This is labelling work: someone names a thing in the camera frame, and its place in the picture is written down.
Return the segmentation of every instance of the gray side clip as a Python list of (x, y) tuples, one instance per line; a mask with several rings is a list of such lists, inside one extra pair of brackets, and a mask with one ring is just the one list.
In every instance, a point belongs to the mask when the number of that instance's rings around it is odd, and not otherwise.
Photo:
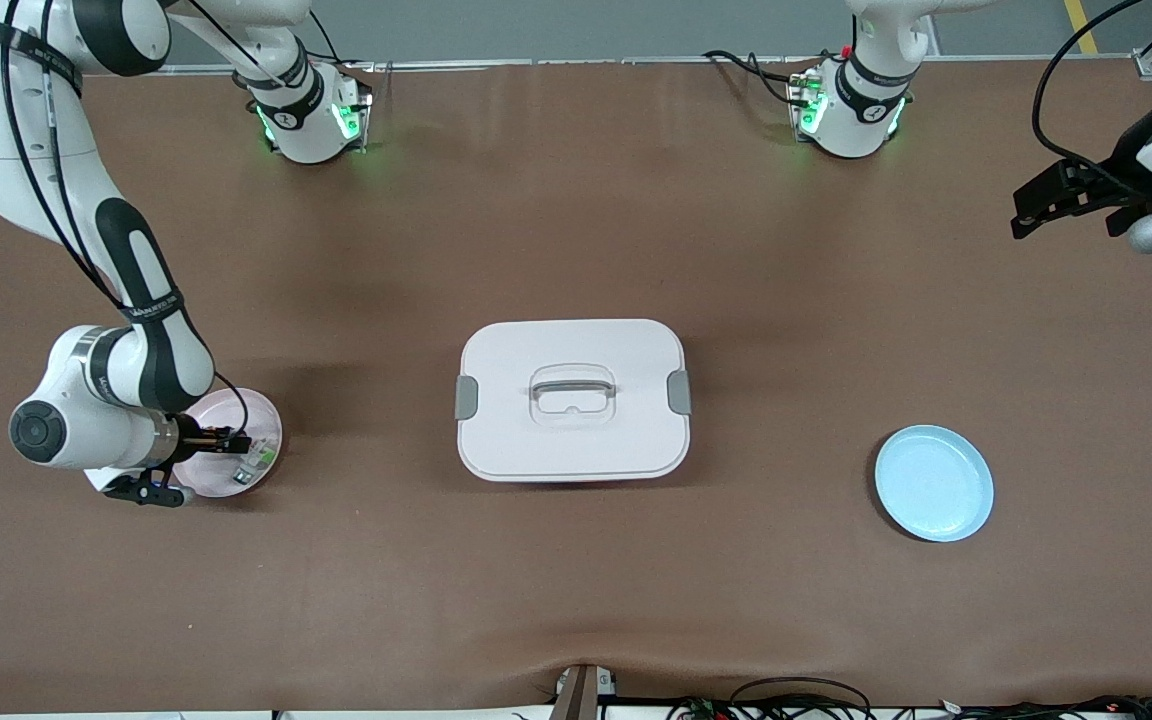
[(664, 382), (669, 399), (669, 410), (677, 415), (691, 415), (691, 384), (687, 381), (687, 370), (675, 370)]
[(456, 378), (456, 419), (468, 420), (479, 412), (479, 381), (470, 376)]

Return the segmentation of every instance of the green indicator light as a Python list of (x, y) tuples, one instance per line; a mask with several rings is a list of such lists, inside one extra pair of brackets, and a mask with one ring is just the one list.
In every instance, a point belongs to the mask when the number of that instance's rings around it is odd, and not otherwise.
[(260, 119), (260, 124), (265, 127), (265, 138), (270, 142), (274, 141), (274, 131), (270, 128), (270, 119), (265, 118), (265, 111), (260, 109), (260, 106), (256, 106), (256, 116)]
[(358, 137), (362, 132), (358, 128), (358, 113), (349, 108), (340, 108), (339, 105), (333, 105), (332, 108), (335, 111), (335, 115), (338, 115), (340, 132), (344, 138), (353, 141), (353, 138)]
[(887, 126), (887, 136), (890, 137), (893, 132), (896, 131), (896, 126), (900, 122), (900, 112), (905, 108), (905, 99), (902, 97), (900, 104), (896, 105), (896, 109), (892, 112), (892, 124)]
[(829, 97), (819, 92), (803, 109), (803, 132), (814, 132), (820, 127), (820, 118), (829, 106)]

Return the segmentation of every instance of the metal bracket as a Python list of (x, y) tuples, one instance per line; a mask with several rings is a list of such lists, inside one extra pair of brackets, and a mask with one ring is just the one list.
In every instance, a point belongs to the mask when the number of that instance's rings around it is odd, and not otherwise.
[(599, 696), (616, 694), (612, 670), (593, 665), (568, 667), (558, 679), (558, 700), (550, 720), (596, 720)]
[(1152, 82), (1152, 61), (1144, 55), (1144, 51), (1132, 50), (1132, 60), (1137, 65), (1137, 74), (1140, 79)]

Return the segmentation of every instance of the plate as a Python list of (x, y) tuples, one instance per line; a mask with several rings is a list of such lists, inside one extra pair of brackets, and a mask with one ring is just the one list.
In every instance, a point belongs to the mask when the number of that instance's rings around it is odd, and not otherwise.
[(993, 475), (984, 456), (960, 433), (937, 425), (888, 438), (874, 483), (892, 520), (927, 541), (960, 541), (993, 509)]
[[(283, 419), (280, 418), (278, 409), (268, 397), (259, 392), (248, 388), (238, 388), (243, 400), (247, 401), (247, 437), (252, 438), (252, 442), (260, 441), (262, 438), (270, 439), (274, 447), (282, 454), (283, 450)], [(200, 427), (220, 429), (225, 425), (236, 429), (243, 420), (243, 409), (238, 404), (238, 399), (234, 397), (229, 388), (218, 389), (211, 395), (196, 402), (187, 415), (198, 422)], [(175, 467), (175, 482), (194, 488), (198, 497), (234, 497), (249, 488), (256, 487), (256, 483), (262, 482), (265, 475), (278, 467), (278, 460), (273, 465), (260, 470), (255, 478), (245, 486), (234, 480), (234, 470), (242, 464), (242, 455), (220, 455), (212, 452), (200, 452), (191, 458), (180, 462)]]

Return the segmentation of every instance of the light blue plate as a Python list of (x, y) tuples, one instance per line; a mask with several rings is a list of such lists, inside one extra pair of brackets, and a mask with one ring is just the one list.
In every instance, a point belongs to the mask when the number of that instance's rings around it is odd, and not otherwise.
[(930, 541), (960, 541), (993, 509), (993, 477), (980, 452), (954, 430), (902, 429), (882, 444), (878, 498), (902, 528)]

